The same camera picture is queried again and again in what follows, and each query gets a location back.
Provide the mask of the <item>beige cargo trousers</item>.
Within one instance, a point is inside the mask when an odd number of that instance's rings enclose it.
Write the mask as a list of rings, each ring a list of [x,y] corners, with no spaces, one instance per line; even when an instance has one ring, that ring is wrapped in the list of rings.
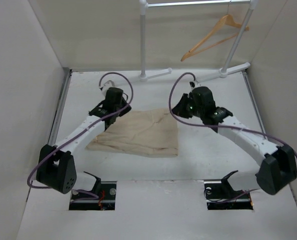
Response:
[[[179,154],[178,125],[167,108],[132,110],[95,137],[87,150],[151,158]]]

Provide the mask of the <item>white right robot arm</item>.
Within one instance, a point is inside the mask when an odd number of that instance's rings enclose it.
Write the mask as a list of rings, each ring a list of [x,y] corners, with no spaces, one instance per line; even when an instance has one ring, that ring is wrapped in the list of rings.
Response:
[[[246,152],[259,166],[255,172],[234,170],[221,179],[220,192],[232,198],[238,192],[261,189],[269,195],[277,194],[297,179],[297,154],[288,144],[277,145],[268,135],[243,125],[231,111],[216,106],[212,91],[206,86],[195,87],[182,95],[175,107],[169,108],[179,122],[199,118],[202,126],[229,139]]]

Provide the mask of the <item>wooden clothes hanger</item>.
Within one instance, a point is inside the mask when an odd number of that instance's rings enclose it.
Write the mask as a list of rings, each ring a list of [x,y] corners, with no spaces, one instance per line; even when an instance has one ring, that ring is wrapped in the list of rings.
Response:
[[[233,6],[229,3],[224,13],[221,13],[210,27],[197,31],[201,38],[182,55],[180,61],[184,62],[237,37],[242,28],[247,7],[246,4]]]

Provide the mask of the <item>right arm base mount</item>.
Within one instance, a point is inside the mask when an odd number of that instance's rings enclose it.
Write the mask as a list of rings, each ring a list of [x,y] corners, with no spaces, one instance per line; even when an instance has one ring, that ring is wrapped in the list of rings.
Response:
[[[205,181],[203,194],[210,211],[254,209],[249,191],[235,191],[221,181]]]

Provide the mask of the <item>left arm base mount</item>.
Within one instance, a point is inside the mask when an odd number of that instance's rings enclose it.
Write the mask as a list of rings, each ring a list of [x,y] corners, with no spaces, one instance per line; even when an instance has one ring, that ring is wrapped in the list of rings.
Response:
[[[74,190],[70,197],[69,211],[114,211],[117,182],[102,181],[93,191]]]

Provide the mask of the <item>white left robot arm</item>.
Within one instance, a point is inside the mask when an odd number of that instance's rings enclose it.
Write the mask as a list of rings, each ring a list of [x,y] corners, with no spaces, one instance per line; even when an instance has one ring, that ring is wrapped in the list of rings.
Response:
[[[118,117],[131,110],[124,91],[110,87],[105,99],[92,109],[86,119],[65,139],[55,145],[46,144],[40,150],[39,163],[34,169],[36,180],[62,194],[82,191],[89,199],[101,193],[99,179],[86,172],[77,172],[74,155],[84,150],[98,135],[105,132]]]

